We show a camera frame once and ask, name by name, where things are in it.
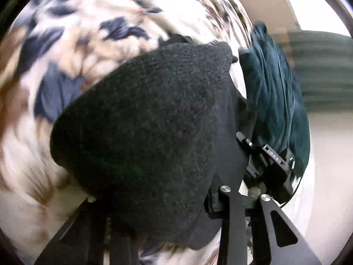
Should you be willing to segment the black striped knit sweater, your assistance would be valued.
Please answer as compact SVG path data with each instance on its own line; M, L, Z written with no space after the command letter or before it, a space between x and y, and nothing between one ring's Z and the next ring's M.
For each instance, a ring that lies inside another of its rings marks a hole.
M123 63L66 107L53 160L129 234L198 250L221 224L205 212L214 176L238 189L255 108L234 85L225 42L170 39Z

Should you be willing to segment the right grey curtain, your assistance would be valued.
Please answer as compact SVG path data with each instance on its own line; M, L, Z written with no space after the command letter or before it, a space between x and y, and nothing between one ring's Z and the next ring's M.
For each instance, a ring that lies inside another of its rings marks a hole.
M318 31L288 33L308 111L352 110L352 38Z

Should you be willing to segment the floral bed sheet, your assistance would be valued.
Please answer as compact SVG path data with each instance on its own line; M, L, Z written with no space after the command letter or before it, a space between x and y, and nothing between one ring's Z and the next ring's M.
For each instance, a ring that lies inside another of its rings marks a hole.
M250 45L240 0L30 0L1 41L1 230L34 264L85 199L55 164L55 119L123 62L171 34Z

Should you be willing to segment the dark teal fleece blanket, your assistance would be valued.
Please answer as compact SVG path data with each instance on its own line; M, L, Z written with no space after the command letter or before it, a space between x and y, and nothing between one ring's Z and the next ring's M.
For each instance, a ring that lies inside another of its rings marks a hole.
M239 52L246 96L257 106L252 139L277 153L289 148L303 176L310 155L310 132L302 90L282 47L263 23L254 26L251 46Z

